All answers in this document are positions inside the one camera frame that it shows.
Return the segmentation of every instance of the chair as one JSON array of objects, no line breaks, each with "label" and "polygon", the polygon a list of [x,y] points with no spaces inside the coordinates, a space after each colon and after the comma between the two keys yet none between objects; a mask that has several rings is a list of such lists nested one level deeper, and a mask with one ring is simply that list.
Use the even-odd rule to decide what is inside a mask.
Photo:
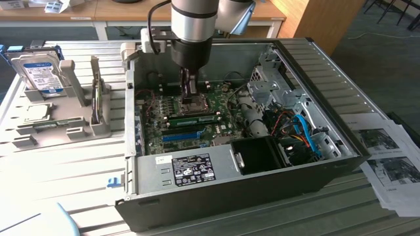
[{"label": "chair", "polygon": [[[399,16],[399,19],[398,19],[398,22],[395,23],[395,25],[399,24],[399,21],[401,21],[403,15],[405,15],[405,12],[406,12],[407,6],[409,6],[410,3],[411,3],[411,0],[403,1],[403,2],[406,2],[406,6],[405,6],[405,8],[403,8],[403,11],[389,11],[390,7],[393,6],[394,1],[395,1],[395,0],[390,0],[390,3],[389,3],[389,5],[387,5],[386,9],[383,10],[383,12],[382,12],[382,14],[381,14],[381,16],[379,16],[379,19],[378,19],[378,21],[375,22],[375,24],[379,23],[381,19],[383,18],[385,14],[386,14],[387,12],[401,12],[401,16]],[[371,4],[369,5],[367,9],[365,10],[363,14],[367,12],[367,10],[369,10],[370,7],[373,6],[373,4],[377,4],[377,3],[378,3],[378,7],[381,7],[382,0],[373,0],[373,2],[371,2]]]}]

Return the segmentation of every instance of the motherboard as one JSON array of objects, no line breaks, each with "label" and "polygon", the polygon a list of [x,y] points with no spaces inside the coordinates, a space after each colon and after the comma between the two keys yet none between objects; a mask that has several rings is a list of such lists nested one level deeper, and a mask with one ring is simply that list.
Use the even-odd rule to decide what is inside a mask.
[{"label": "motherboard", "polygon": [[242,138],[237,122],[243,118],[227,110],[231,92],[229,83],[206,84],[191,102],[181,104],[179,96],[162,89],[139,90],[135,103],[142,111],[145,155],[217,146]]}]

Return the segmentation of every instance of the circuit board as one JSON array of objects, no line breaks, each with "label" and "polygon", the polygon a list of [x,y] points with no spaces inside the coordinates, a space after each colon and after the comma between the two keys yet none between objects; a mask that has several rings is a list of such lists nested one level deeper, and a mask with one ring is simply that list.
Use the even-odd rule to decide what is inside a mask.
[{"label": "circuit board", "polygon": [[[145,155],[161,154],[194,148],[205,148],[225,144],[229,140],[242,138],[242,130],[233,123],[229,116],[226,99],[233,89],[226,88],[226,84],[213,84],[205,96],[209,111],[217,113],[218,120],[211,123],[190,124],[182,127],[171,128],[167,123],[167,117],[179,117],[179,96],[163,96],[162,93],[143,93],[143,100],[139,100],[142,110],[142,127],[145,139]],[[194,129],[191,134],[199,133],[191,139],[170,141],[170,136],[165,140],[165,134],[175,133],[177,130]]]}]

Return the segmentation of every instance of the green circuit board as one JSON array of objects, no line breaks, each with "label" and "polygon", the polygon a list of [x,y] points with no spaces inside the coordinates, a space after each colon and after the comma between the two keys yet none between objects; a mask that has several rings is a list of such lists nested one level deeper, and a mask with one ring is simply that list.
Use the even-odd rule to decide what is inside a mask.
[{"label": "green circuit board", "polygon": [[[211,85],[210,90],[203,94],[210,111],[219,113],[217,115],[219,120],[207,124],[191,124],[181,127],[185,129],[195,129],[201,133],[198,139],[170,142],[162,141],[162,132],[170,130],[167,117],[178,116],[182,118],[182,116],[178,115],[179,106],[177,105],[179,97],[154,94],[154,102],[147,115],[146,110],[151,103],[151,96],[147,94],[143,97],[141,110],[146,155],[210,147],[223,144],[225,140],[242,138],[242,130],[234,125],[233,118],[229,116],[226,108],[226,99],[233,89],[229,88],[226,91],[226,87],[223,86],[223,84]],[[239,112],[237,112],[237,118],[242,119]]]}]

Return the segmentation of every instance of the power supply label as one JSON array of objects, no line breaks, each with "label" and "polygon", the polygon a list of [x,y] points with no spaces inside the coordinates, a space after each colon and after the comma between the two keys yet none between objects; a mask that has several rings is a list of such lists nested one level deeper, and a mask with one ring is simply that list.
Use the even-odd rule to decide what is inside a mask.
[{"label": "power supply label", "polygon": [[53,66],[49,62],[23,64],[26,75],[34,86],[42,93],[55,93],[62,91],[59,79],[51,74]]},{"label": "power supply label", "polygon": [[209,154],[199,154],[171,159],[174,184],[186,186],[215,180]]}]

